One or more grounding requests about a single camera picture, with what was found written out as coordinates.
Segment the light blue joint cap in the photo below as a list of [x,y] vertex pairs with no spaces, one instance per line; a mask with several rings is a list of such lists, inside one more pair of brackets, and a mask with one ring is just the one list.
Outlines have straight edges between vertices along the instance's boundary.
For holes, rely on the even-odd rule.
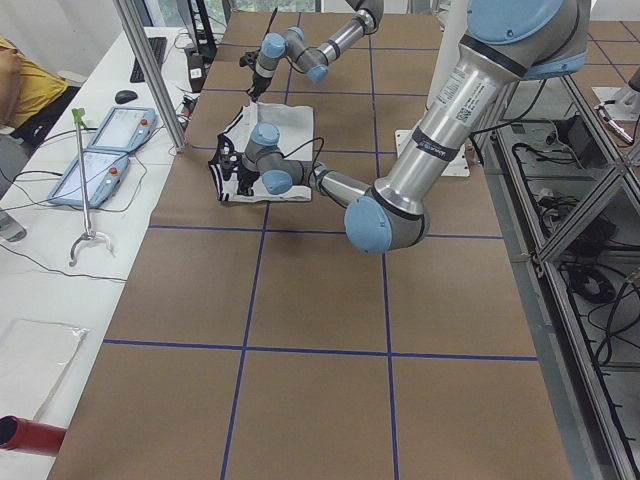
[[260,51],[269,58],[280,58],[286,49],[284,37],[278,33],[267,33],[262,40]]
[[307,72],[307,77],[311,79],[313,83],[320,83],[324,77],[329,73],[329,68],[326,65],[316,65]]
[[587,52],[575,55],[573,57],[558,60],[556,62],[537,65],[529,69],[524,76],[524,80],[542,80],[545,78],[560,77],[575,73],[584,66],[587,60]]
[[259,122],[253,127],[251,140],[263,147],[275,147],[280,140],[280,131],[273,123]]
[[287,28],[287,30],[291,30],[292,32],[295,32],[296,35],[298,35],[298,37],[300,37],[300,40],[302,40],[303,42],[305,41],[304,32],[300,28],[298,28],[298,27],[289,27],[289,28]]
[[282,195],[293,187],[293,180],[284,170],[269,170],[262,175],[262,183],[271,195]]
[[385,253],[391,247],[391,222],[384,208],[371,197],[363,196],[349,204],[344,226],[349,240],[361,252]]
[[490,45],[509,45],[547,25],[564,0],[470,0],[469,32]]

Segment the yellow shirt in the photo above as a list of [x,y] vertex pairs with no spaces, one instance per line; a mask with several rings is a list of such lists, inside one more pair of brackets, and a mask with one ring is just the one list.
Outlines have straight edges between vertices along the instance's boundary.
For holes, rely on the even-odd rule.
[[[2,37],[0,37],[0,47],[14,48]],[[20,55],[20,60],[22,61],[22,87],[20,88],[18,104],[9,125],[13,128],[18,128],[49,105],[62,95],[68,87],[67,82],[51,75],[24,55]]]

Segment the black and white garment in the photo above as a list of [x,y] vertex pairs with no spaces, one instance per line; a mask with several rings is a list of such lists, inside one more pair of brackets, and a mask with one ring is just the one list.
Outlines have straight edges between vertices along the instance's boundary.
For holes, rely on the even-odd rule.
[[[275,202],[308,202],[311,200],[311,189],[302,185],[294,185],[282,195],[271,195],[267,192],[261,179],[252,188],[252,195],[238,192],[237,169],[242,160],[251,131],[258,122],[269,122],[278,127],[280,141],[278,147],[287,155],[305,142],[313,138],[313,109],[311,107],[288,107],[280,104],[251,102],[243,107],[227,128],[218,135],[218,146],[209,168],[221,202],[256,203],[261,201]],[[311,163],[313,144],[309,143],[288,157],[291,160]]]

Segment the red cylinder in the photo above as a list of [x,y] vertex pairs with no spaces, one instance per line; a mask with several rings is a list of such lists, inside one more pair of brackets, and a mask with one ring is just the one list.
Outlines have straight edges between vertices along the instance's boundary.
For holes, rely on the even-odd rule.
[[0,448],[55,457],[67,431],[24,418],[0,418]]

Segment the keyboard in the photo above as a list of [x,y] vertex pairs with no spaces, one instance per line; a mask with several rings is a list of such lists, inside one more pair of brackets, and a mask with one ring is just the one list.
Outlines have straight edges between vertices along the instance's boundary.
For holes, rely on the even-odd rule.
[[[162,67],[164,52],[167,49],[167,38],[151,37],[149,38],[149,45],[151,45],[151,51],[153,52],[153,56],[158,63],[158,67]],[[138,59],[136,59],[136,61],[133,63],[133,70],[131,71],[131,78],[129,78],[129,81],[131,83],[144,82],[144,72],[142,71],[142,67],[140,67],[140,62],[138,62]]]

